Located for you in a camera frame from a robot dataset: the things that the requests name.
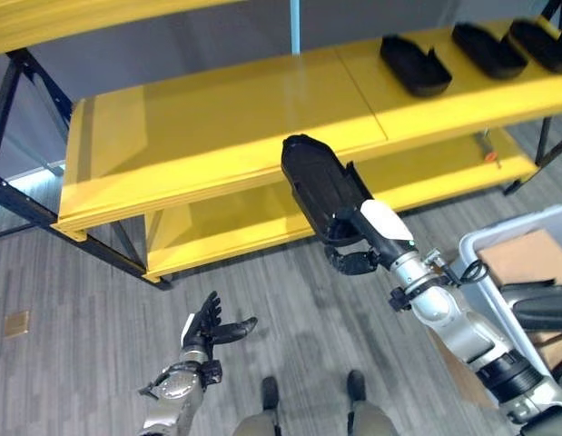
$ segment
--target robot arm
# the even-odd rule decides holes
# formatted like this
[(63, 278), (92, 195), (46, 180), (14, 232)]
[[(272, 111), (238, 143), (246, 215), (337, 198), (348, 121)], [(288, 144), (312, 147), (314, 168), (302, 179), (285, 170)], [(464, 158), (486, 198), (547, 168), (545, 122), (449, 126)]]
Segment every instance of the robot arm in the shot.
[(214, 345), (236, 342), (252, 331), (257, 319), (220, 325), (220, 298), (212, 292), (197, 313), (188, 316), (180, 339), (178, 362), (140, 389), (155, 400), (139, 436), (187, 436), (206, 388), (222, 380), (222, 366), (213, 359)]
[[(411, 309), (436, 332), (514, 423), (529, 423), (521, 434), (562, 435), (542, 432), (546, 427), (562, 428), (562, 389), (543, 377), (489, 321), (458, 305), (447, 290), (459, 284), (456, 274), (438, 256), (422, 261), (406, 225), (371, 197), (351, 163), (343, 167), (328, 145), (295, 135), (284, 141), (281, 166), (334, 267), (345, 274), (386, 268), (399, 284), (391, 293), (392, 308)], [(335, 248), (361, 239), (370, 245), (366, 253), (342, 255)]]
[(379, 263), (396, 277), (414, 315), (477, 374), (514, 423), (562, 408), (562, 389), (542, 376), (486, 318), (458, 305), (442, 285), (446, 280), (420, 259), (413, 236), (385, 203), (366, 200), (355, 215), (353, 224), (378, 247)]

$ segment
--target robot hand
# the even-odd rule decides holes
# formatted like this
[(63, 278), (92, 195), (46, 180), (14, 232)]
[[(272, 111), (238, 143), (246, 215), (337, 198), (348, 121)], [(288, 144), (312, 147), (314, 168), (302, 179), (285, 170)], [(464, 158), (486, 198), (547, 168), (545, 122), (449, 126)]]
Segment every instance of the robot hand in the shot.
[(182, 331), (181, 346), (184, 355), (188, 351), (200, 349), (211, 361), (214, 345), (239, 341), (252, 331), (258, 321), (251, 317), (242, 322), (220, 325), (221, 312), (220, 298), (216, 292), (212, 292), (202, 308), (197, 313), (190, 314)]
[(220, 298), (212, 292), (197, 313), (188, 316), (180, 339), (180, 359), (165, 368), (141, 395), (156, 400), (143, 424), (141, 436), (184, 436), (202, 404), (206, 388), (222, 381), (214, 345), (236, 342), (252, 331), (257, 319), (221, 325)]

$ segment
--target shelf board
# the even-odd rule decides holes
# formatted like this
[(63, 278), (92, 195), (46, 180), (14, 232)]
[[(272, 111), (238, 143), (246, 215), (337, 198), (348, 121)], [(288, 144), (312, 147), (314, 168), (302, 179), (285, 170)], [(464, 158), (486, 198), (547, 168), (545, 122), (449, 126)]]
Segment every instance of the shelf board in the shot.
[[(484, 163), (473, 136), (359, 163), (379, 198), (401, 211), (519, 177), (536, 166), (502, 129), (489, 133), (497, 163)], [(287, 182), (145, 215), (148, 273), (160, 276), (312, 234)]]
[[(490, 27), (499, 35), (508, 23)], [(82, 240), (99, 224), (276, 183), (289, 134), (359, 162), (562, 111), (562, 75), (532, 60), (520, 77), (494, 81), (453, 45), (449, 29), (409, 37), (435, 45), (454, 74), (444, 94), (406, 93), (374, 40), (79, 102), (55, 228)]]
[(0, 54), (89, 30), (238, 0), (0, 0)]
[[(550, 33), (557, 32), (545, 20), (538, 21)], [(483, 25), (501, 39), (510, 23)], [(452, 74), (448, 89), (434, 98), (416, 98), (403, 88), (377, 55), (380, 41), (336, 47), (388, 136), (388, 144), (403, 149), (562, 112), (562, 74), (551, 74), (525, 54), (528, 65), (518, 77), (488, 78), (452, 41), (451, 34), (452, 28), (441, 28), (404, 35), (425, 52), (435, 48)]]
[(191, 74), (75, 107), (57, 228), (77, 231), (281, 179), (282, 140), (385, 135), (333, 49)]

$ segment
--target black cable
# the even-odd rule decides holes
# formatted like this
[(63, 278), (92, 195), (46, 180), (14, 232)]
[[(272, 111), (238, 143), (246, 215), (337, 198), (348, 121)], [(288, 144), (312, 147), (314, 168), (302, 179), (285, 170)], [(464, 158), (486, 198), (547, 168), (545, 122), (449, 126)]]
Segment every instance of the black cable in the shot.
[(488, 265), (477, 259), (469, 266), (460, 276), (460, 284), (472, 284), (480, 282), (482, 279), (488, 276)]

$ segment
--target shelf leg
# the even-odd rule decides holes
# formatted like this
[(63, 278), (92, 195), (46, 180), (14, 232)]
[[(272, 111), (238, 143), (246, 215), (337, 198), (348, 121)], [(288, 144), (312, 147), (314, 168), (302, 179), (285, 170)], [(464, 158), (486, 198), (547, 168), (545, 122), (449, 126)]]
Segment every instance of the shelf leg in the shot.
[(21, 70), (14, 61), (10, 61), (2, 83), (0, 85), (0, 145), (5, 135), (8, 115), (15, 99), (16, 87), (20, 79)]
[(56, 223), (57, 220), (56, 213), (47, 209), (42, 204), (36, 202), (26, 194), (18, 191), (1, 177), (0, 205), (5, 209), (8, 209), (10, 212), (15, 213), (22, 218), (25, 218), (30, 224), (35, 225), (36, 227), (40, 227), (41, 229), (58, 238), (63, 239), (67, 243), (74, 245), (84, 252), (89, 253), (101, 259), (102, 261), (109, 263), (115, 268), (118, 268), (125, 273), (132, 275), (138, 280), (141, 280), (148, 284), (152, 284), (156, 288), (164, 291), (170, 289), (170, 284), (168, 282), (159, 279), (157, 280), (157, 282), (152, 282), (144, 278), (145, 274), (147, 273), (144, 265), (132, 259), (129, 259), (128, 257), (122, 255), (110, 246), (102, 243), (92, 236), (87, 234), (85, 240), (79, 243), (58, 232), (52, 227), (52, 225)]

